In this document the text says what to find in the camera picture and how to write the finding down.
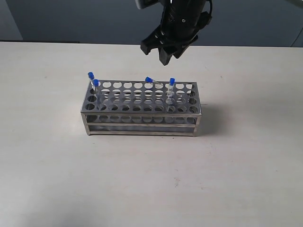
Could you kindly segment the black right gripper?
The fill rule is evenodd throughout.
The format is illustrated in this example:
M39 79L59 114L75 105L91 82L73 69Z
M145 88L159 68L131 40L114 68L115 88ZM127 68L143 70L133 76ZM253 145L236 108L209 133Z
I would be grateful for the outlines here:
M210 0L165 0L160 25L141 41L145 55L158 49L159 60L166 66L172 56L179 59L188 46L197 40L197 34L211 22Z

